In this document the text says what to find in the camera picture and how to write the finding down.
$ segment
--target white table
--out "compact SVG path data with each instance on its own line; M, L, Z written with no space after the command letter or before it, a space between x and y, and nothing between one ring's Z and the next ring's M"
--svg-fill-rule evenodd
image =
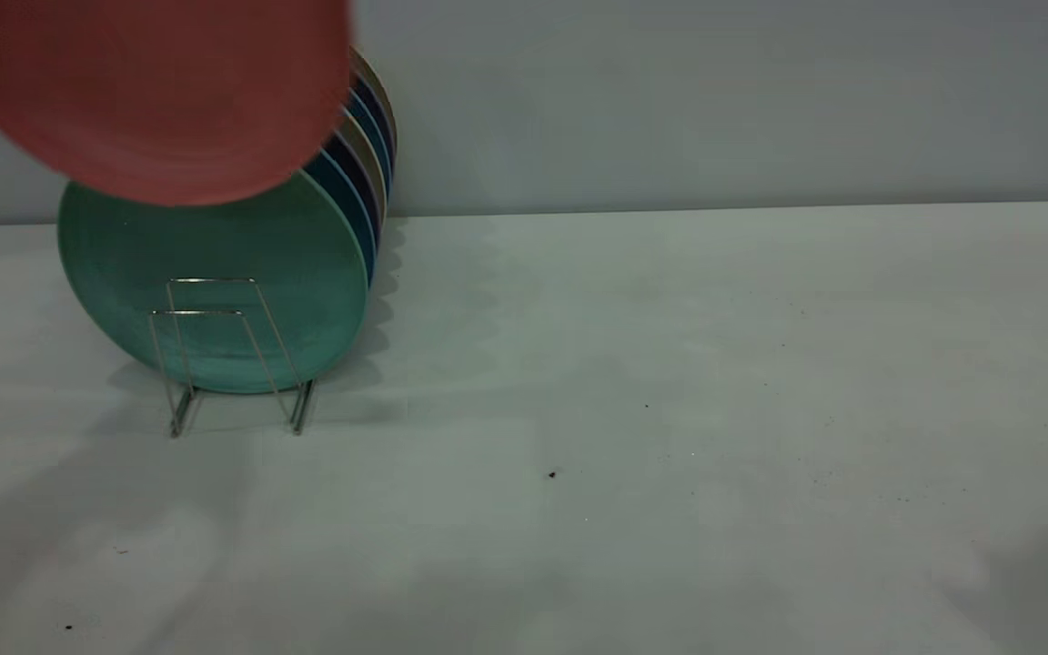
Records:
M168 419L0 227L1 654L1048 655L1048 203L392 220Z

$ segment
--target green plate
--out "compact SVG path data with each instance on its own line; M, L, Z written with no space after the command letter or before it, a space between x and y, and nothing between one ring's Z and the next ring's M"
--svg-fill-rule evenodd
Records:
M59 256L80 303L112 341L153 369L149 311L169 309L177 278L255 279L300 381L331 368L366 312L362 249L336 204L304 173L245 200L162 208L71 182L59 206ZM248 283L173 285L177 310L241 311L279 389L293 372ZM224 393L263 393L269 378L236 314L154 319L168 376Z

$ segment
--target white wall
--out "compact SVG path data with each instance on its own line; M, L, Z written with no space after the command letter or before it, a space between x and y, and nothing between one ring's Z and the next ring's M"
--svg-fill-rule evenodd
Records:
M1040 0L356 0L396 211L1048 198ZM59 179L0 138L0 220Z

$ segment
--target plate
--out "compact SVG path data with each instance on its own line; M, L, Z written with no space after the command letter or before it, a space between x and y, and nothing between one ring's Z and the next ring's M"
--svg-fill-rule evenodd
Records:
M378 73L370 66L370 62L354 48L350 48L350 70L354 71L355 78L366 82L378 103L383 104L383 112L387 115L387 123L390 124L391 149L397 151L398 125L395 124L395 109L391 107L390 96L387 95L387 87L383 86L383 80L378 79Z
M59 257L101 330L154 369L148 312L168 309L168 279L256 279L301 383L341 359L366 311L362 248L336 204L305 173L265 194L203 208L135 203L72 182L59 208ZM175 285L174 296L178 310L244 312L279 388L294 386L253 286ZM185 381L172 323L170 316L154 322L157 341L168 376ZM178 324L200 389L270 390L237 316L180 316Z
M371 90L370 85L367 84L367 80L357 74L357 71L352 70L353 84L350 86L350 90L357 94L358 100L362 101L363 105L370 111L370 115L375 117L378 123L378 132L383 134L383 141L387 144L390 149L390 158L392 161L395 160L395 133L391 130L391 118L387 115L386 111L383 109L383 104L379 103L375 92Z
M367 140L374 147L375 154L378 155L378 165L383 167L383 192L390 196L392 160L387 141L383 140L383 132L378 129L378 121L375 121L374 115L366 105L363 105L358 94L353 90L350 91L350 102L346 105L346 109L354 121L357 121L362 131L367 135Z
M378 162L378 154L375 153L374 146L370 145L370 139L362 131L362 126L354 116L347 115L342 122L342 127L337 129L337 135L342 137L342 144L350 150L355 160L362 165L363 173L366 173L370 187L370 194L378 203L378 226L379 239L383 236L383 223L387 220L387 187L383 180L383 166Z
M224 203L342 123L347 0L0 1L0 130L87 187Z
M350 152L341 134L335 134L331 140L326 141L326 145L323 146L323 152L336 162L342 173L349 180L350 187L353 188L354 192L358 195L358 199L362 200L362 206L366 208L367 217L370 220L370 231L375 236L377 245L377 241L381 240L379 239L381 237L379 230L383 228L383 217L378 215L378 202L375 200L374 187L370 185L366 171L362 170L362 162L354 157L354 153Z
M370 282L375 277L375 256L377 254L377 241L375 240L375 230L370 224L370 215L367 213L365 203L362 203L362 196L354 190L342 167L329 157L325 149L320 150L318 156L309 161L302 170L318 182L318 187L326 191L337 204L339 211L346 218L346 223L350 224L350 232L354 233L354 238L362 248L362 261L367 266L367 281Z

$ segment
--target red plate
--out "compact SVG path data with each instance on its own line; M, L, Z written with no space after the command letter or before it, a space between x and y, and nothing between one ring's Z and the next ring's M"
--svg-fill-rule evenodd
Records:
M0 130L87 187L225 203L342 121L348 0L0 0Z

